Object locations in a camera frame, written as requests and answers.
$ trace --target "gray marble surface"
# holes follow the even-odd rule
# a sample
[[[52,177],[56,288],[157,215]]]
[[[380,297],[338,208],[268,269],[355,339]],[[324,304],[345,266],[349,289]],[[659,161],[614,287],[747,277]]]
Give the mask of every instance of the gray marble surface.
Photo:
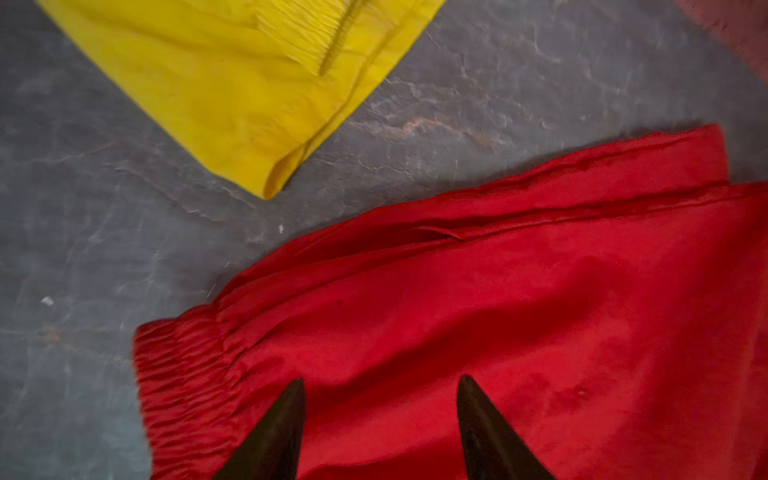
[[[448,0],[269,202],[205,171],[28,0],[0,2],[0,478],[147,478],[131,336],[302,233],[561,152],[719,122],[768,179],[768,87],[669,0]]]

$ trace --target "red garment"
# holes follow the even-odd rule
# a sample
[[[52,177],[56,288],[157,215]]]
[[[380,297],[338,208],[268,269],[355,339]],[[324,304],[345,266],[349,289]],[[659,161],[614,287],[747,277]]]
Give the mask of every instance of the red garment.
[[[379,208],[137,331],[153,479],[210,478],[298,377],[300,478],[465,478],[464,373],[561,480],[765,478],[766,286],[768,184],[715,126]]]

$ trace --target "clothing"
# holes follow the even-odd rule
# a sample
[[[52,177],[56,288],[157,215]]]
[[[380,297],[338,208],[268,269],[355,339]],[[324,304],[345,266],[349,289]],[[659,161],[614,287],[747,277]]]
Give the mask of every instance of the clothing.
[[[206,168],[271,198],[445,0],[38,0]]]
[[[153,479],[209,478],[299,377],[299,478],[465,478],[462,374],[558,478],[758,478],[767,217],[709,126],[293,240],[137,331]]]

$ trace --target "folded yellow cloth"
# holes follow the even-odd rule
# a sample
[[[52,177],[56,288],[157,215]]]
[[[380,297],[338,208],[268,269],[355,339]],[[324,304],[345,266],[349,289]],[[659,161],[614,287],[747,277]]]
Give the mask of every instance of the folded yellow cloth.
[[[205,167],[262,198],[445,0],[38,0]]]

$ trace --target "yellow garment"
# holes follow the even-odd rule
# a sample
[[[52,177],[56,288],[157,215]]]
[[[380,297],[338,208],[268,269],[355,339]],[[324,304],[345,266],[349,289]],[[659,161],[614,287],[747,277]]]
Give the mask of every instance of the yellow garment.
[[[205,167],[268,199],[445,0],[38,0]]]

